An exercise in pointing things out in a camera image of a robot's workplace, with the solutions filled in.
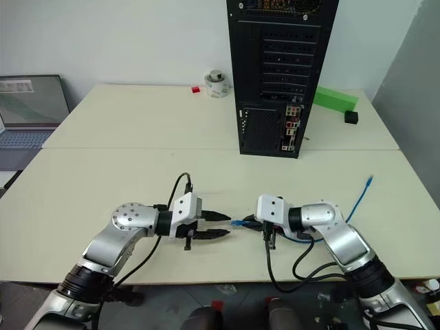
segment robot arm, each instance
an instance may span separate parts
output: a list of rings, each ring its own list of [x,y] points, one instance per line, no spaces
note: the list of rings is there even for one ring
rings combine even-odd
[[[354,284],[364,309],[377,319],[427,330],[435,329],[402,283],[386,269],[360,233],[347,224],[339,207],[321,201],[296,208],[283,199],[269,195],[258,198],[256,220],[279,227],[286,237],[294,232],[319,232],[328,251],[344,275]]]
[[[80,260],[66,275],[65,280],[47,297],[27,324],[25,330],[71,325],[71,330],[82,329],[100,309],[100,303],[113,289],[113,279],[131,256],[136,243],[143,237],[169,236],[185,238],[185,250],[190,250],[191,239],[213,239],[229,233],[227,230],[197,231],[198,219],[206,216],[228,220],[222,214],[202,211],[201,199],[192,192],[174,203],[174,211],[166,206],[145,206],[126,203],[111,214],[109,224],[82,253]]]

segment roll of tape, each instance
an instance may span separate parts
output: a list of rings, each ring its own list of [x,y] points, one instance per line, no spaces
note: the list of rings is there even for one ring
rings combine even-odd
[[[229,82],[219,70],[212,70],[205,76],[206,93],[211,98],[224,98],[229,93]]]

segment metal cylinder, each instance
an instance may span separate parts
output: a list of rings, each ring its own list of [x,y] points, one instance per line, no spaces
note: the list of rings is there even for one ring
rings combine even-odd
[[[269,303],[270,330],[304,330],[298,314],[281,299],[273,299]]]
[[[180,330],[221,330],[223,317],[212,307],[202,307],[193,311]]]

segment black computer case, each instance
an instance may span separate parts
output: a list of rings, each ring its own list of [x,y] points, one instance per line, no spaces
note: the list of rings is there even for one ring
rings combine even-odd
[[[227,0],[240,152],[298,157],[338,0]]]

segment laptop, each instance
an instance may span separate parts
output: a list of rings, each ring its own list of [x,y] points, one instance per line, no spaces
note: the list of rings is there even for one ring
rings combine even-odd
[[[0,171],[23,170],[68,114],[60,76],[0,76]]]

